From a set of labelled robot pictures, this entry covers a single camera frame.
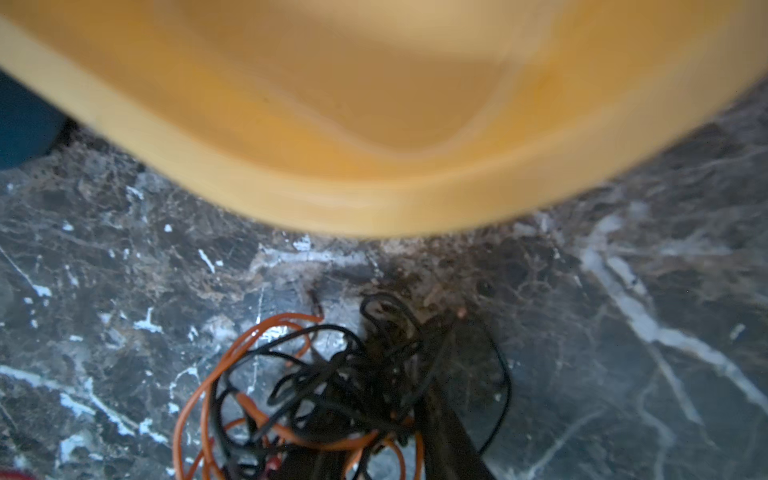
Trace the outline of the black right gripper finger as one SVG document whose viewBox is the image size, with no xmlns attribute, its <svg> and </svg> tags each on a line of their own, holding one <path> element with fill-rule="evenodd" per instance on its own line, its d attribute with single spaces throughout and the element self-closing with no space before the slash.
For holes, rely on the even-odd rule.
<svg viewBox="0 0 768 480">
<path fill-rule="evenodd" d="M 427 479 L 494 479 L 437 383 L 432 383 L 416 403 L 415 413 L 424 443 Z"/>
</svg>

